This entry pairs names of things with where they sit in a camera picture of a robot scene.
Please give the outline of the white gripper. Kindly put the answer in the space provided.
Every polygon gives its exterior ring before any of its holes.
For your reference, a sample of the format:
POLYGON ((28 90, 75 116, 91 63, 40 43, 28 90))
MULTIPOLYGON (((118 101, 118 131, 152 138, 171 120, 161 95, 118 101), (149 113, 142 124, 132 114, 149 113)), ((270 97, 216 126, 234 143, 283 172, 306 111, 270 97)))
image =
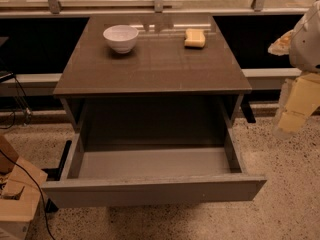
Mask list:
POLYGON ((287 31, 268 52, 272 55, 289 54, 292 66, 305 72, 295 80, 286 79, 282 85, 279 108, 273 121, 273 134, 288 139, 296 134, 308 118, 320 107, 320 0, 287 31))

